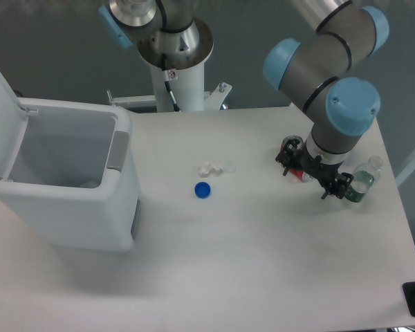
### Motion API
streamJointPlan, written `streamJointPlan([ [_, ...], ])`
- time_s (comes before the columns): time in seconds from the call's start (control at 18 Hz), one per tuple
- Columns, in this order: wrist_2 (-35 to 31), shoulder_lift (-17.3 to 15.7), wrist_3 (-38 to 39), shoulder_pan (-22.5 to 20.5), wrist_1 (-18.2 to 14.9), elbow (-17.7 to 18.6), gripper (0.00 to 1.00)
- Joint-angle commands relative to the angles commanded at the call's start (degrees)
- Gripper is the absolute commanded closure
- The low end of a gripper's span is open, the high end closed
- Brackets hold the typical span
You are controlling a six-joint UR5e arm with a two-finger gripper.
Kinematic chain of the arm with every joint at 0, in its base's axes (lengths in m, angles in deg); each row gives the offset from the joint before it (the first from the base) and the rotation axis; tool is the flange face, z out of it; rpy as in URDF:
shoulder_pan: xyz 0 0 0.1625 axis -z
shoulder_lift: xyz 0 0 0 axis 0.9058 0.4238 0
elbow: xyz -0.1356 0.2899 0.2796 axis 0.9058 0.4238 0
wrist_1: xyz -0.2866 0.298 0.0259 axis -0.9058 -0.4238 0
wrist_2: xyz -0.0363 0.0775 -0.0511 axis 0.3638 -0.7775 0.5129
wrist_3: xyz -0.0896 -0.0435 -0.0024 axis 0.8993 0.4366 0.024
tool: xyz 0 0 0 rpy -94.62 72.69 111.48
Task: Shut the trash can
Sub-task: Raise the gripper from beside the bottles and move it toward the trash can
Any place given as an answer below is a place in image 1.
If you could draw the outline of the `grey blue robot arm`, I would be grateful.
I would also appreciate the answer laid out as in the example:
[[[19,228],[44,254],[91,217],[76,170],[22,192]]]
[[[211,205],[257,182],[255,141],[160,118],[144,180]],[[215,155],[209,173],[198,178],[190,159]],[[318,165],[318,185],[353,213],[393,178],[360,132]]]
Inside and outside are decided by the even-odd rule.
[[[315,178],[326,196],[342,199],[354,177],[339,167],[380,110],[376,88],[345,73],[387,41],[389,24],[380,10],[352,1],[294,6],[317,38],[307,45],[280,41],[266,56],[263,74],[313,127],[306,140],[287,140],[276,160],[286,171]],[[204,63],[213,37],[191,1],[108,1],[99,16],[119,46],[135,46],[149,65],[159,112],[207,109]]]

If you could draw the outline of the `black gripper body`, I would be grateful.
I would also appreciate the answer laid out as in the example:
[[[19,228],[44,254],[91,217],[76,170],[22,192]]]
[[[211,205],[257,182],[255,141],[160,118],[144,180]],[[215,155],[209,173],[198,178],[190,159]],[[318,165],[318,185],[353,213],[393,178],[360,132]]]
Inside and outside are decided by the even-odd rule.
[[[318,182],[325,176],[339,172],[338,169],[342,164],[342,154],[331,154],[317,146],[312,146],[310,149],[303,146],[298,156],[302,170]]]

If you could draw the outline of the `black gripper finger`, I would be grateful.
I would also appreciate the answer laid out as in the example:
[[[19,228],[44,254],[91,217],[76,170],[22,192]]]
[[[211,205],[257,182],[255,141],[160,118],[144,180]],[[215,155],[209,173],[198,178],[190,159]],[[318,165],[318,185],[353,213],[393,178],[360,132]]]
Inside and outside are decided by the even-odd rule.
[[[321,196],[321,199],[324,200],[327,196],[335,196],[338,199],[343,199],[352,180],[353,175],[346,172],[336,172],[321,178],[320,185],[324,188],[324,193]]]
[[[297,145],[292,141],[289,140],[282,150],[279,150],[278,155],[276,156],[275,160],[284,168],[283,175],[287,175],[290,173],[290,169],[300,169],[302,170],[302,166],[299,162],[298,154],[302,151],[302,149],[298,149]]]

